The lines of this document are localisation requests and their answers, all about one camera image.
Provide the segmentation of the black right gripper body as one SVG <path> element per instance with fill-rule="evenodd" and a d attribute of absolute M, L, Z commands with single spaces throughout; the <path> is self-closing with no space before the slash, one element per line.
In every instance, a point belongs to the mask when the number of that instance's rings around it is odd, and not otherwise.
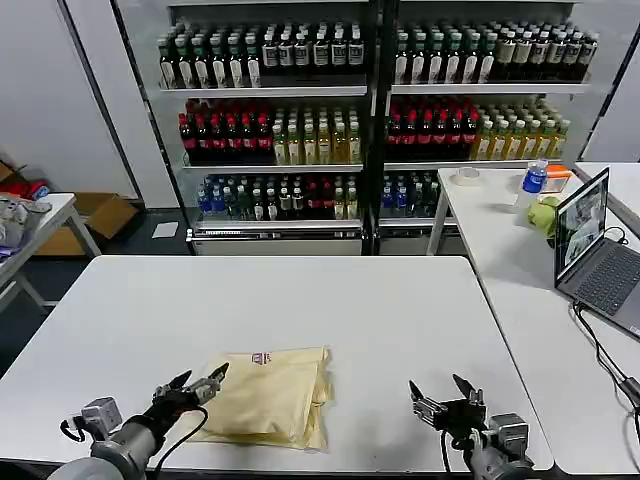
<path fill-rule="evenodd" d="M 486 405 L 468 399 L 445 401 L 444 411 L 438 416 L 438 429 L 452 437 L 468 437 L 471 430 L 484 431 L 486 426 Z"/>

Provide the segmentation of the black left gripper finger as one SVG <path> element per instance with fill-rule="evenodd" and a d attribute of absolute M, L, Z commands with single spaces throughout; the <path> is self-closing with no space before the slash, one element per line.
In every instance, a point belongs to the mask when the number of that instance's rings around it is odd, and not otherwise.
<path fill-rule="evenodd" d="M 185 391 L 197 401 L 210 401 L 220 391 L 228 369 L 229 363 L 226 362 L 216 368 L 210 375 L 202 377 L 187 386 Z"/>
<path fill-rule="evenodd" d="M 168 383 L 158 386 L 154 391 L 153 398 L 160 399 L 171 392 L 181 391 L 191 377 L 191 374 L 192 371 L 187 370 L 186 372 L 174 377 Z"/>

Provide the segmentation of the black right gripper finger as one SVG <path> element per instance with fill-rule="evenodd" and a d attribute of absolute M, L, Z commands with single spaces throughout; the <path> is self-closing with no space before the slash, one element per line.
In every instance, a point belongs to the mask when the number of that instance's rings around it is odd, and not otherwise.
<path fill-rule="evenodd" d="M 474 407 L 484 407 L 484 392 L 482 389 L 476 389 L 468 380 L 457 374 L 452 375 L 453 381 L 460 391 L 462 398 L 456 400 L 457 404 L 471 405 Z"/>
<path fill-rule="evenodd" d="M 445 406 L 426 397 L 412 380 L 409 381 L 409 389 L 414 414 L 424 423 L 435 426 L 445 413 Z"/>

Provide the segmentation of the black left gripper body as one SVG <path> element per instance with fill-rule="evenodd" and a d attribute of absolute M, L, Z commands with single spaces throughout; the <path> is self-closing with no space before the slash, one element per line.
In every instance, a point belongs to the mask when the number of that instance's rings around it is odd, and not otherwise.
<path fill-rule="evenodd" d="M 143 416 L 155 436 L 165 436 L 185 412 L 196 408 L 196 395 L 186 390 L 158 390 Z"/>

